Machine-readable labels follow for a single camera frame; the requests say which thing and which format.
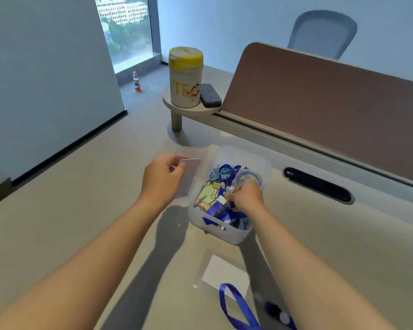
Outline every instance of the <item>window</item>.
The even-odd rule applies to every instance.
[[[132,67],[135,59],[142,62],[146,55],[153,56],[148,0],[95,1],[115,72]]]

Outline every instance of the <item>wall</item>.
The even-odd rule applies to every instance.
[[[94,0],[0,0],[0,182],[123,110]]]
[[[286,47],[305,11],[351,16],[358,32],[340,61],[413,80],[413,0],[158,0],[162,58],[193,46],[205,64],[234,72],[243,49],[260,41]]]

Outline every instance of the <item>desk surface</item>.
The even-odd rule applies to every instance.
[[[231,77],[205,68],[204,81],[219,94]],[[225,144],[270,160],[270,210],[390,321],[413,330],[413,220],[405,220],[413,218],[413,204],[190,119],[175,136],[161,96],[0,202],[0,311],[137,199],[143,169],[156,153]],[[355,204],[287,182],[281,174],[287,165],[348,188]],[[264,328],[282,329],[252,301],[257,291],[284,307],[255,236],[227,244],[189,224],[183,206],[166,209],[151,227],[96,329],[232,329],[218,291],[199,281],[212,254],[246,269],[249,304]],[[238,316],[235,305],[230,309]]]

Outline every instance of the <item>cartoon character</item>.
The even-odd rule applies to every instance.
[[[193,101],[194,97],[196,97],[199,93],[200,93],[200,84],[196,83],[194,87],[191,89],[191,91],[188,91],[185,94],[191,96],[191,101]]]

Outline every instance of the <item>office chair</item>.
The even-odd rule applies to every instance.
[[[357,30],[356,22],[344,14],[312,10],[298,16],[287,47],[339,60]]]

